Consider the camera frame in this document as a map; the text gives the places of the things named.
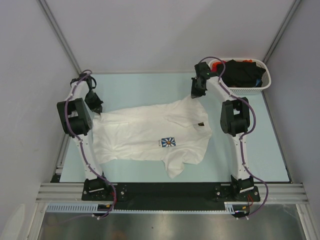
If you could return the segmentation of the white daisy print t-shirt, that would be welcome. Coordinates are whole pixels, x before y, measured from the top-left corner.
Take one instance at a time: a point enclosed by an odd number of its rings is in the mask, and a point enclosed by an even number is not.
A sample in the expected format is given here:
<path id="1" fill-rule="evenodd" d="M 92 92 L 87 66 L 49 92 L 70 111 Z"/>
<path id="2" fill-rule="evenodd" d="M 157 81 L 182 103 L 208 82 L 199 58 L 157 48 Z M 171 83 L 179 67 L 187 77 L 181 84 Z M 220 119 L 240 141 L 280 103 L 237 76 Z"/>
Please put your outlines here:
<path id="1" fill-rule="evenodd" d="M 162 161 L 173 179 L 186 164 L 205 157 L 212 137 L 209 116 L 190 96 L 169 104 L 125 108 L 93 118 L 93 150 L 99 163 Z"/>

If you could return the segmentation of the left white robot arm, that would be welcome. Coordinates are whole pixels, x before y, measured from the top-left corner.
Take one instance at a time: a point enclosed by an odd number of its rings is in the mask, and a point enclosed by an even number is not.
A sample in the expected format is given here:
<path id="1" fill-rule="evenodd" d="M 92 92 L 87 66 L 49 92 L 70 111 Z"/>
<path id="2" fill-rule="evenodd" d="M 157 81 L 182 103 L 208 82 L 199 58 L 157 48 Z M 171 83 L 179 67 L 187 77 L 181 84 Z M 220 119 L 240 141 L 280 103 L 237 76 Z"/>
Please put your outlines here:
<path id="1" fill-rule="evenodd" d="M 70 92 L 56 104 L 62 129 L 73 139 L 84 168 L 83 193 L 105 200 L 112 191 L 93 150 L 93 119 L 90 113 L 101 114 L 103 101 L 95 92 L 97 81 L 90 70 L 84 70 L 70 82 Z"/>

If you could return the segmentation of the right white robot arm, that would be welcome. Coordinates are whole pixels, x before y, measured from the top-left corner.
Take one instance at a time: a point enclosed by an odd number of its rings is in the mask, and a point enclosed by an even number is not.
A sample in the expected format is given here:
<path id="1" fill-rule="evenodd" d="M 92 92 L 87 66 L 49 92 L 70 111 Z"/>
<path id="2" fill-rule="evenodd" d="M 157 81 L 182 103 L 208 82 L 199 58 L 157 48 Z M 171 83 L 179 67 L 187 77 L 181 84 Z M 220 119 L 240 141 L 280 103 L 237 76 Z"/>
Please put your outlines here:
<path id="1" fill-rule="evenodd" d="M 220 127 L 228 137 L 231 145 L 235 169 L 232 171 L 230 194 L 242 201 L 254 189 L 254 179 L 248 173 L 246 163 L 246 134 L 250 127 L 249 101 L 232 93 L 222 81 L 222 75 L 214 73 L 206 62 L 194 66 L 195 77 L 192 78 L 191 97 L 200 98 L 206 92 L 213 93 L 221 101 Z"/>

